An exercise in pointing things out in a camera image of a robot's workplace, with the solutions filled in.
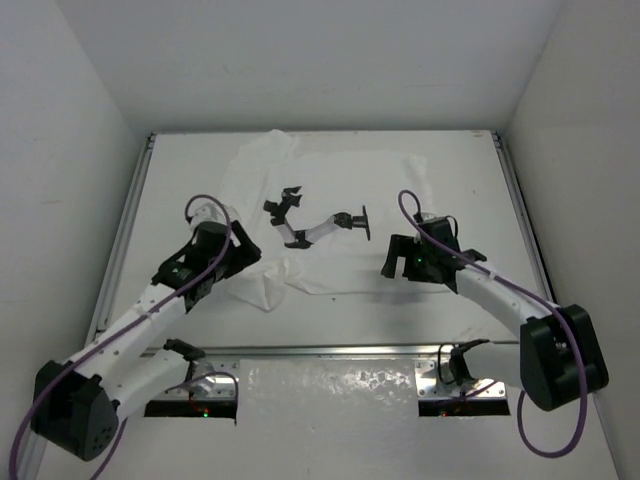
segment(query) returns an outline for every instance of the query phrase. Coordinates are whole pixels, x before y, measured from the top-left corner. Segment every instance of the black clamp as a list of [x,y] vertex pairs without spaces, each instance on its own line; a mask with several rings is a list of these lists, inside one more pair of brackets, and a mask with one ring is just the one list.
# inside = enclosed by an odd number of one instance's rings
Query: black clamp
[[[474,249],[460,251],[460,244],[451,231],[451,223],[447,217],[421,219],[418,226],[430,237],[471,261],[484,262],[487,260],[487,257]],[[458,293],[456,272],[465,268],[466,264],[456,256],[448,254],[422,238],[391,235],[387,261],[380,272],[384,277],[395,277],[399,257],[406,259],[402,276],[407,280],[446,285]]]
[[280,203],[270,202],[269,200],[264,202],[262,207],[265,212],[271,214],[271,225],[274,227],[277,225],[284,225],[284,217],[291,207],[299,207],[300,199],[302,195],[296,195],[302,186],[290,187],[282,190],[282,200]]
[[336,213],[333,216],[333,223],[340,228],[352,230],[354,228],[363,228],[367,234],[367,240],[371,241],[371,230],[369,229],[369,215],[367,208],[362,206],[362,215],[351,215],[347,212]]
[[296,241],[292,243],[285,243],[284,246],[287,248],[295,248],[298,250],[306,250],[307,248],[311,248],[311,245],[313,245],[313,243],[307,240],[306,232],[306,230],[296,230],[295,232],[293,232]]
[[[189,312],[196,303],[211,292],[211,287],[244,270],[260,260],[261,252],[237,220],[231,222],[236,242],[230,242],[226,255],[206,278],[184,292],[185,307]],[[153,285],[162,284],[178,290],[204,272],[218,259],[227,236],[227,227],[218,222],[203,222],[196,228],[193,238],[175,254],[162,262],[152,277]]]
[[162,348],[182,355],[182,358],[187,362],[195,362],[196,360],[200,360],[206,356],[203,350],[194,347],[187,342],[183,342],[178,338],[167,340]]
[[473,347],[477,347],[478,345],[482,345],[483,343],[489,343],[489,340],[472,340],[470,342],[460,344],[451,350],[449,354],[449,370],[451,371],[451,375],[453,375],[453,378],[458,386],[476,380],[469,373],[467,362],[465,362],[464,360],[464,354],[471,350]]

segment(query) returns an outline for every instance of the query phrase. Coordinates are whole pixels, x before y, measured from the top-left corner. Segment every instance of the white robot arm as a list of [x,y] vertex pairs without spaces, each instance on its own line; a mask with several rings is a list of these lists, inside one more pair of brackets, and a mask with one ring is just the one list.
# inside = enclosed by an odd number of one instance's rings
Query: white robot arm
[[185,342],[168,340],[142,363],[140,356],[215,283],[260,259],[240,223],[227,217],[229,230],[212,205],[188,220],[191,240],[160,265],[138,301],[98,340],[36,375],[32,430],[82,460],[100,455],[129,415],[192,377],[204,352]]
[[404,257],[403,276],[408,280],[448,286],[492,314],[518,340],[517,344],[474,340],[457,345],[451,351],[448,370],[458,385],[491,378],[524,390],[546,411],[580,398],[580,368],[565,328],[549,306],[571,330],[571,340],[575,340],[584,365],[587,391],[608,384],[600,346],[584,309],[549,302],[543,305],[511,288],[513,284],[504,277],[498,281],[484,255],[475,250],[460,251],[448,217],[425,219],[417,213],[412,224],[424,235],[392,235],[381,274],[394,278],[397,260]]

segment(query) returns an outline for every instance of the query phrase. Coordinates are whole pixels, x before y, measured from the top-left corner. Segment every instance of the white arm segment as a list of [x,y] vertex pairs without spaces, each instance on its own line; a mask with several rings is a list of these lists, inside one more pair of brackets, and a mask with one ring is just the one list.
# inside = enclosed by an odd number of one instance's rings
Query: white arm segment
[[291,225],[289,225],[289,222],[287,222],[286,218],[282,225],[275,225],[274,228],[280,233],[285,244],[294,243],[296,241],[296,234],[294,233],[293,228],[291,228]]
[[320,225],[310,228],[309,230],[307,230],[306,234],[305,234],[305,239],[308,240],[311,243],[316,243],[318,240],[320,240],[322,237],[324,237],[325,235],[329,235],[331,232],[339,229],[340,227],[338,225],[336,225],[335,219],[333,217],[333,215],[331,215],[329,218],[327,218],[324,222],[322,222]]
[[473,378],[490,378],[522,390],[520,345],[482,343],[465,352],[464,361]]
[[179,353],[159,350],[153,357],[110,386],[107,395],[118,400],[120,421],[144,407],[164,390],[181,384],[187,377],[189,362]]
[[458,293],[497,318],[520,340],[520,325],[528,318],[543,318],[550,312],[521,293],[514,292],[473,267],[456,272]]
[[[149,285],[138,302],[103,333],[103,338],[109,338],[117,331],[136,321],[140,315],[146,315],[153,305],[173,292],[172,288],[164,285]],[[109,393],[113,392],[115,385],[120,383],[120,379],[131,370],[131,366],[136,363],[152,340],[171,324],[180,320],[185,313],[184,299],[181,297],[174,298],[162,307],[160,311],[150,315],[136,328],[79,366],[76,372],[86,378],[100,375],[104,389]],[[74,354],[69,360],[77,360],[88,350],[99,345],[99,343],[100,339]]]

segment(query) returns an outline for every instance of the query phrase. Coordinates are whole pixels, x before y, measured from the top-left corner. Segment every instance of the white cloth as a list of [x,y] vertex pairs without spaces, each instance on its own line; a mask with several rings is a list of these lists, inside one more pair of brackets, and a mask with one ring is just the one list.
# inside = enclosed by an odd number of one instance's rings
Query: white cloth
[[[415,233],[400,213],[398,192],[413,190],[423,211],[433,211],[427,159],[390,151],[314,153],[301,147],[298,138],[273,131],[241,148],[225,173],[220,200],[238,211],[262,250],[262,260],[232,278],[228,292],[268,311],[282,302],[286,285],[315,295],[442,291],[380,275],[390,236]],[[279,203],[283,188],[296,186],[302,186],[300,207],[287,214],[294,230],[314,227],[337,212],[361,215],[365,205],[371,241],[363,229],[339,229],[307,250],[286,248],[263,204]]]

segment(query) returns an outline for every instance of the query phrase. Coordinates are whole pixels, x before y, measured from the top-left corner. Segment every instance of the small robot arm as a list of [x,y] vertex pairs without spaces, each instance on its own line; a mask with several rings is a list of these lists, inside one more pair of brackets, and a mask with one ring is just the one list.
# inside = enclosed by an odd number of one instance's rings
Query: small robot arm
[[[98,348],[103,338],[145,317],[126,335],[69,372],[35,411],[32,430],[82,460],[100,455],[113,440],[118,425],[158,393],[192,377],[194,362],[203,358],[204,352],[181,340],[168,340],[163,349],[141,364],[140,355],[154,338],[207,296],[215,283],[260,259],[260,249],[238,221],[231,222],[236,241],[229,241],[220,258],[230,233],[218,221],[213,205],[200,207],[187,220],[193,231],[191,240],[160,265],[138,301],[100,339],[64,363],[48,362],[36,376],[34,398],[71,364]],[[208,268],[211,271],[194,283]],[[165,303],[160,308],[153,308],[161,302]]]
[[[474,340],[456,346],[448,364],[455,382],[465,385],[483,378],[502,381],[524,390],[545,411],[578,399],[576,359],[558,319],[545,306],[496,281],[484,255],[475,250],[461,252],[449,217],[425,218],[417,213],[414,221],[430,238],[460,255],[452,255],[420,236],[392,235],[381,274],[394,278],[398,258],[403,257],[403,276],[408,280],[446,285],[492,314],[519,342]],[[469,261],[477,267],[470,266]],[[492,274],[486,275],[479,268]],[[588,392],[604,388],[609,375],[589,314],[577,305],[553,306],[576,340]]]
[[298,208],[302,194],[298,195],[302,187],[285,188],[281,193],[280,203],[267,200],[262,207],[271,215],[271,225],[278,231],[286,248],[306,250],[314,243],[338,229],[353,230],[362,228],[367,234],[367,240],[371,241],[369,229],[369,216],[367,209],[362,206],[362,215],[351,215],[347,212],[338,212],[331,215],[324,222],[306,230],[294,230],[286,219],[291,207]]

